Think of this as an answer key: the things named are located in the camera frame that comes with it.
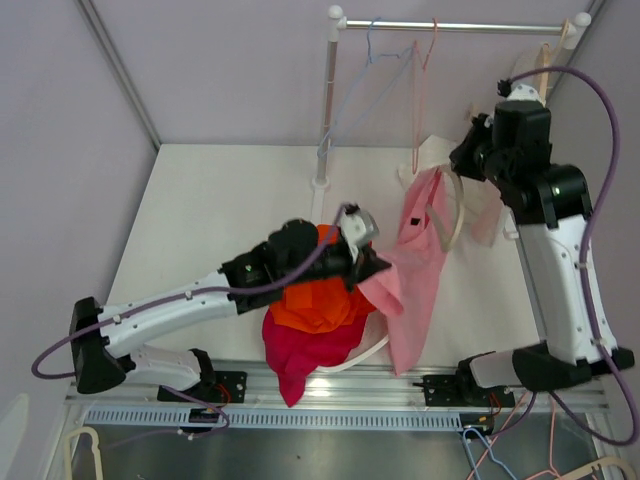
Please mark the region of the orange t shirt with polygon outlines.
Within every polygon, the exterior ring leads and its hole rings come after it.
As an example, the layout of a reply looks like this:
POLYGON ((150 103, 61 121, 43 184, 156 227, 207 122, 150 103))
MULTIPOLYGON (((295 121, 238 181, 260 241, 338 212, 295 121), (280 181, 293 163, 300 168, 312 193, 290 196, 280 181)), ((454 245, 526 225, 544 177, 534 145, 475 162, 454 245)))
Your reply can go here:
POLYGON ((341 278, 287 286, 282 299, 269 307, 276 325, 309 334, 352 325, 375 310, 358 289, 348 291, 341 278))

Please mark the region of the magenta t shirt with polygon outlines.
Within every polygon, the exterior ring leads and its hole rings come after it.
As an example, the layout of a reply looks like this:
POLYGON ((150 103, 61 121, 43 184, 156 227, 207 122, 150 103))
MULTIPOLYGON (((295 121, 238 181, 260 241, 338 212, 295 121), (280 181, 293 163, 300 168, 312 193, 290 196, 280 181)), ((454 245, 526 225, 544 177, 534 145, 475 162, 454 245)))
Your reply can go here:
POLYGON ((317 367, 342 364, 360 345, 368 315, 356 316, 350 325, 328 333, 312 334, 277 325, 270 311, 262 325, 266 363, 276 374, 279 392, 288 407, 305 393, 307 377, 317 367))

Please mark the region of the pink t shirt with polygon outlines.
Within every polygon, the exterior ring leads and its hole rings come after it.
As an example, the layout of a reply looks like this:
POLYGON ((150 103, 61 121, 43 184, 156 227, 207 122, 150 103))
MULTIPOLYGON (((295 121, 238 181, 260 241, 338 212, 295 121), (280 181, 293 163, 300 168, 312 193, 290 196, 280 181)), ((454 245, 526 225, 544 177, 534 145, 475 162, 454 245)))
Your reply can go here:
POLYGON ((414 367, 426 343, 446 253, 434 212, 450 226, 443 172, 421 172, 405 194, 395 244, 378 257, 390 267, 359 284, 364 297, 386 319, 394 373, 414 367))

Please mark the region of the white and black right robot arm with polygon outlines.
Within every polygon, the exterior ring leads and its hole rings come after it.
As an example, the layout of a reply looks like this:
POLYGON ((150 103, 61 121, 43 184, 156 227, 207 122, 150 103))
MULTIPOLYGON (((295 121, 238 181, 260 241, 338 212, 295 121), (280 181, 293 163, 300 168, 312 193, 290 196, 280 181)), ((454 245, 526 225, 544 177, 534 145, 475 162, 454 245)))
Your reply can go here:
POLYGON ((571 164, 551 160, 551 112, 537 100, 506 100, 493 115, 472 121, 451 153, 453 171, 488 181, 513 215, 519 256, 540 341, 460 362, 465 373, 455 392, 466 404, 486 398, 491 387, 521 386, 531 392, 569 389, 635 365, 618 344, 604 315, 599 287, 590 283, 587 306, 581 276, 588 261, 581 241, 593 217, 587 181, 571 164))

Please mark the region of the cream white t shirt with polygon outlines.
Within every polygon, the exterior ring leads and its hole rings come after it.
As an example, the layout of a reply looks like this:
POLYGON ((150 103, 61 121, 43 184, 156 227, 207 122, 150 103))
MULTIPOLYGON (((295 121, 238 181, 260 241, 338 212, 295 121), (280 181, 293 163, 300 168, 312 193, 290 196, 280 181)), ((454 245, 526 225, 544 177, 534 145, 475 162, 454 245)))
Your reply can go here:
MULTIPOLYGON (((529 48, 520 55, 512 70, 514 75, 535 68, 535 60, 541 45, 529 48)), ((411 161, 403 163, 397 168, 399 182, 404 190, 410 188, 420 172, 442 164, 446 165, 449 162, 449 154, 456 147, 454 141, 436 135, 426 136, 423 133, 421 139, 417 174, 411 173, 411 161)), ((496 236, 505 227, 506 208, 502 205, 499 192, 495 187, 475 180, 465 180, 463 185, 465 190, 464 220, 470 225, 471 237, 476 243, 490 247, 495 242, 496 236)))

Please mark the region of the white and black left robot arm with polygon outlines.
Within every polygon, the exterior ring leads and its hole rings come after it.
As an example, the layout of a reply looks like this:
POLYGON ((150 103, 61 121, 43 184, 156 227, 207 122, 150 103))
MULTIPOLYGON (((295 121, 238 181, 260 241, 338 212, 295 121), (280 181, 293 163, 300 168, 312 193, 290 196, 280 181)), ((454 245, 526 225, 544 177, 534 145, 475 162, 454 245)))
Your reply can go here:
POLYGON ((220 398, 207 352, 150 346, 180 328, 243 315, 283 297, 286 286, 335 279, 348 289, 390 268, 366 236, 295 219, 252 250, 166 296, 101 306, 88 297, 74 305, 70 332, 78 393, 107 392, 127 381, 155 385, 165 402, 220 398))

